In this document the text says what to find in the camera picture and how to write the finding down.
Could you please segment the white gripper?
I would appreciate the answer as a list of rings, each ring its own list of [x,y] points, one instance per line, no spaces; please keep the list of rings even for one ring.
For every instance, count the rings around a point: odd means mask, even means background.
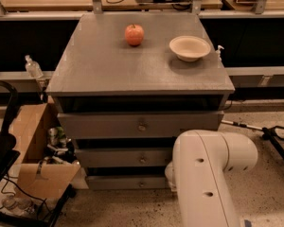
[[[169,188],[172,192],[176,192],[176,182],[175,182],[175,177],[174,177],[174,168],[173,168],[173,163],[169,162],[168,165],[165,168],[165,176],[167,178],[167,182],[169,185]]]

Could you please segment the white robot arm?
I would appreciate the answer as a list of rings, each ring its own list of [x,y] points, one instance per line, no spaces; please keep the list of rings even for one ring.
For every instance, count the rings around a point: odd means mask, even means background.
[[[257,163],[257,147],[235,132],[181,133],[165,169],[177,194],[183,227],[240,227],[227,187],[226,171],[246,171]]]

